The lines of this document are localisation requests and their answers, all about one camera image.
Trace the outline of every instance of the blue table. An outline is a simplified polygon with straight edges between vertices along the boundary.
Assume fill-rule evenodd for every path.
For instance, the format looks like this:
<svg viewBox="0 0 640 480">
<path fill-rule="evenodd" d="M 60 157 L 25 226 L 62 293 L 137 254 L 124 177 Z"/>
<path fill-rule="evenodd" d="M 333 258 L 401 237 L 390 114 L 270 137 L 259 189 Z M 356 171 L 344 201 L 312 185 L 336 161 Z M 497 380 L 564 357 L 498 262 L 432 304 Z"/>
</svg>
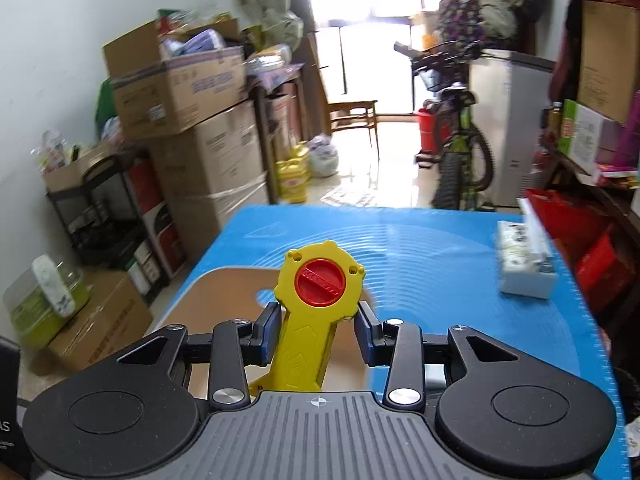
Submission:
<svg viewBox="0 0 640 480">
<path fill-rule="evenodd" d="M 397 317 L 442 334 L 449 326 L 469 325 L 607 392 L 618 424 L 596 474 L 602 480 L 628 479 L 616 383 L 596 324 L 562 259 L 556 254 L 559 283 L 549 301 L 498 291 L 496 222 L 519 219 L 431 209 L 248 206 L 229 222 L 177 298 L 211 269 L 279 267 L 290 248 L 335 240 L 364 265 L 364 284 L 380 319 Z M 380 393 L 385 380 L 386 368 L 376 368 L 371 389 Z"/>
</svg>

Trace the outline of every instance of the wooden shelf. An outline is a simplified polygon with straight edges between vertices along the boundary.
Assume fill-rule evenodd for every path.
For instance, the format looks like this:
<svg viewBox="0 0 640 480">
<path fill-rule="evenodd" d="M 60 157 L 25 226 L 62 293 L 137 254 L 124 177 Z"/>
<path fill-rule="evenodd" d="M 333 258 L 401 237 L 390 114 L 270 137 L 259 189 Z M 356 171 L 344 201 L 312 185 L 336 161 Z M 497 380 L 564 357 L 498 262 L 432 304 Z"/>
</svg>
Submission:
<svg viewBox="0 0 640 480">
<path fill-rule="evenodd" d="M 564 153 L 552 146 L 545 146 L 549 153 L 565 168 L 574 174 L 586 174 L 585 171 L 569 159 Z M 605 187 L 584 186 L 600 202 L 606 211 L 616 220 L 617 224 L 640 248 L 640 218 L 631 211 L 631 204 L 622 197 L 615 195 L 615 190 Z"/>
</svg>

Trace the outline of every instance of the wooden chair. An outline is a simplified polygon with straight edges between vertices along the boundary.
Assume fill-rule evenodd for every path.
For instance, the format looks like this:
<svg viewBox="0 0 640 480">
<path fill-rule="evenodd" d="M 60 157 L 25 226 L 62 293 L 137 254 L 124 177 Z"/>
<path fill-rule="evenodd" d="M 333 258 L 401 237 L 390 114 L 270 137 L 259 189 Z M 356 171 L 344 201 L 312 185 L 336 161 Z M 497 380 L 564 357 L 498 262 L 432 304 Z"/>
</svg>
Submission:
<svg viewBox="0 0 640 480">
<path fill-rule="evenodd" d="M 359 128 L 367 128 L 369 130 L 369 145 L 372 145 L 371 129 L 376 136 L 376 149 L 378 151 L 378 161 L 380 161 L 380 144 L 378 143 L 378 117 L 376 115 L 376 103 L 377 100 L 369 101 L 345 101 L 330 103 L 326 96 L 326 90 L 324 89 L 324 82 L 320 75 L 319 63 L 318 63 L 318 49 L 316 48 L 315 39 L 312 34 L 309 34 L 307 38 L 303 38 L 303 43 L 309 42 L 309 47 L 313 57 L 312 65 L 316 67 L 318 71 L 318 89 L 322 100 L 324 101 L 324 123 L 326 125 L 327 134 L 332 135 L 333 132 L 339 132 L 341 130 L 355 130 Z M 364 110 L 364 113 L 357 115 L 351 115 L 352 110 Z M 333 118 L 331 114 L 334 112 L 347 112 L 347 115 Z M 354 121 L 360 122 L 360 124 L 353 124 Z"/>
</svg>

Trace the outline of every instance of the yellow tool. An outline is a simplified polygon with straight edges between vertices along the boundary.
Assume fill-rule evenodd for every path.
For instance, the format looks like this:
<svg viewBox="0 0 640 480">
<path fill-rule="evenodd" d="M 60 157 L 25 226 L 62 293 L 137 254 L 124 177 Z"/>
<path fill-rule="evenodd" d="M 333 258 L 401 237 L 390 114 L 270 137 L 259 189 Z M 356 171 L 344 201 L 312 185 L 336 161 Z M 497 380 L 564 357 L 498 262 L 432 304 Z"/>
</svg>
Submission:
<svg viewBox="0 0 640 480">
<path fill-rule="evenodd" d="M 274 289 L 286 310 L 280 340 L 252 395 L 321 391 L 336 325 L 355 316 L 363 279 L 364 267 L 332 240 L 287 252 Z"/>
</svg>

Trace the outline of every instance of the floor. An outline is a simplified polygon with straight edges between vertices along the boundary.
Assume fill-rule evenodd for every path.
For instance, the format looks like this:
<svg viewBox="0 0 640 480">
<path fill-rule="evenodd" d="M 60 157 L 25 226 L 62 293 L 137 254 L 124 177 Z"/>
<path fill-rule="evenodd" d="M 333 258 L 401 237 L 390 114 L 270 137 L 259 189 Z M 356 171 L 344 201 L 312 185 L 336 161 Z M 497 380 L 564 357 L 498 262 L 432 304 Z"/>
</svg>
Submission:
<svg viewBox="0 0 640 480">
<path fill-rule="evenodd" d="M 414 155 L 420 150 L 417 124 L 380 123 L 380 161 L 375 139 L 370 146 L 367 131 L 363 128 L 334 134 L 334 144 L 340 157 L 338 173 L 328 178 L 312 179 L 307 203 L 429 207 L 438 185 L 438 171 L 436 168 L 419 170 L 414 164 Z M 514 210 L 505 208 L 504 212 Z M 153 302 L 154 322 L 164 314 L 190 271 L 188 267 L 181 270 Z"/>
</svg>

